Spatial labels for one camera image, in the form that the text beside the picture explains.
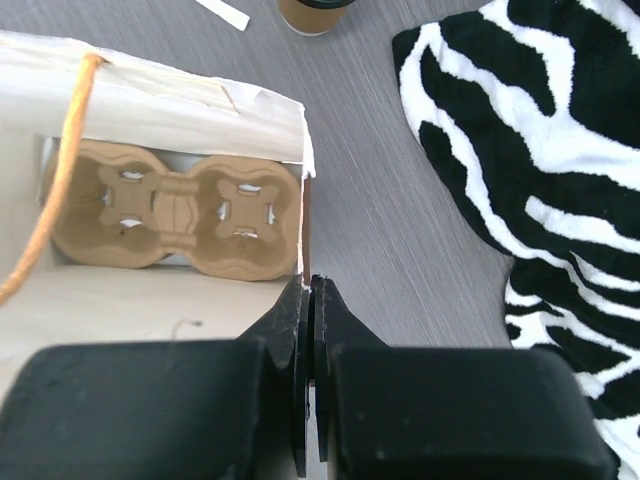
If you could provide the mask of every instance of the twisted paper handle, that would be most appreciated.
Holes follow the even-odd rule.
[[[43,248],[49,242],[51,231],[58,220],[73,176],[95,74],[103,63],[105,60],[93,53],[86,54],[82,59],[71,95],[71,103],[62,127],[60,154],[53,184],[27,247],[16,263],[13,272],[0,286],[0,305],[6,303],[22,287],[38,262]]]

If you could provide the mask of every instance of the gray wooden surface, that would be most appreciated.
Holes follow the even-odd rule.
[[[239,32],[194,0],[0,0],[0,28],[74,37],[304,102],[316,150],[314,271],[384,340],[506,343],[509,260],[464,223],[412,137],[391,57],[394,34],[486,0],[359,0],[318,38],[292,32],[276,0],[227,0]],[[311,448],[309,478],[325,478]]]

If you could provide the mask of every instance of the towel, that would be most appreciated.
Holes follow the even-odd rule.
[[[494,0],[393,39],[406,118],[515,264],[515,348],[573,368],[618,478],[640,479],[640,2]]]

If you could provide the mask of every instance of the black and white striped cloth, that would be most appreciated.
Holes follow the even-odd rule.
[[[513,346],[569,362],[621,480],[640,479],[639,3],[495,0],[393,40],[411,130],[516,258]]]

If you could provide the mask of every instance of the cardboard cup holder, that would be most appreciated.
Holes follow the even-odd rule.
[[[213,155],[176,173],[144,148],[84,140],[52,241],[86,265],[143,268],[179,254],[206,275],[271,280],[298,260],[300,203],[300,182],[277,162]]]

